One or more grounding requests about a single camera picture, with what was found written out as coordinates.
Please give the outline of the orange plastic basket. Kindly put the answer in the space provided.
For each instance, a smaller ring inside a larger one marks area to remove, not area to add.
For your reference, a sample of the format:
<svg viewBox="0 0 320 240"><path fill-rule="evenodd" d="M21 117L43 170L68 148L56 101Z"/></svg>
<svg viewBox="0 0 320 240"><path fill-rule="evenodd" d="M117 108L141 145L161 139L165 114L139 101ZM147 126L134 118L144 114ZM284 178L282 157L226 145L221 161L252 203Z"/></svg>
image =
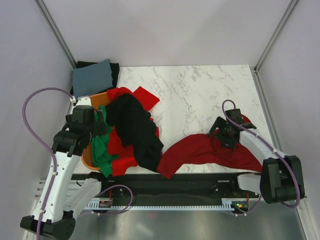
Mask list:
<svg viewBox="0 0 320 240"><path fill-rule="evenodd" d="M106 176L112 174L112 160L116 159L116 156L108 154L108 143L110 141L110 132L112 128L106 123L107 112L105 106L111 101L107 95L107 92L97 93L90 96L91 105L95 110L101 110L100 113L95 112L94 118L98 125L104 125L105 134L102 134L102 130L94 130L94 134L90 143L82 153L83 164L95 171L101 171Z"/></svg>

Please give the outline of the dark red t shirt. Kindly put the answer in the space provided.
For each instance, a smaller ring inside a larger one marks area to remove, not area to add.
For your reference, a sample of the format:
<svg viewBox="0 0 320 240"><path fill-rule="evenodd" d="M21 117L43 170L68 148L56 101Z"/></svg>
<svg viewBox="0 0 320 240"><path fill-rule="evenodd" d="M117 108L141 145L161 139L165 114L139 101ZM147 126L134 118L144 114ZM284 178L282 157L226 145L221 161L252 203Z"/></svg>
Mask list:
<svg viewBox="0 0 320 240"><path fill-rule="evenodd" d="M222 146L216 135L191 134L173 144L162 155L156 171L170 179L184 164L217 164L231 169L261 172L262 164L243 145L237 143L233 149Z"/></svg>

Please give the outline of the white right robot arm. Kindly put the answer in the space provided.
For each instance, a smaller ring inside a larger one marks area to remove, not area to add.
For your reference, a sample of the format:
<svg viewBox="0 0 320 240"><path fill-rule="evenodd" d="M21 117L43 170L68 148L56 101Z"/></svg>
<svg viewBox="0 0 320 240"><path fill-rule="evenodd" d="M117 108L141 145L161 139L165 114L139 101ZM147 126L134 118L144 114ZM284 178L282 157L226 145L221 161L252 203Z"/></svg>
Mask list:
<svg viewBox="0 0 320 240"><path fill-rule="evenodd" d="M257 127L245 122L240 109L224 111L217 117L207 136L215 137L223 147L235 150L237 145L247 149L258 161L261 170L242 173L229 184L235 197L246 191L256 192L268 204L281 203L296 208L305 197L303 171L300 159L276 149Z"/></svg>

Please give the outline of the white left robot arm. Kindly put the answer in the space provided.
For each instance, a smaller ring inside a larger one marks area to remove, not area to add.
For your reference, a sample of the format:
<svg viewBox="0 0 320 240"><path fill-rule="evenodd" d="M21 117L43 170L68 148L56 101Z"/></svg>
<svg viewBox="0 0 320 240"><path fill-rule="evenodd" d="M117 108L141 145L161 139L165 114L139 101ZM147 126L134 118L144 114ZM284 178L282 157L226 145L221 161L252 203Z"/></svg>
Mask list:
<svg viewBox="0 0 320 240"><path fill-rule="evenodd" d="M53 138L51 167L38 204L29 216L21 219L24 230L52 240L68 240L76 219L96 196L104 197L110 191L103 175L92 172L81 187L67 198L73 172L88 147L96 126L95 109L78 105L66 116L66 124Z"/></svg>

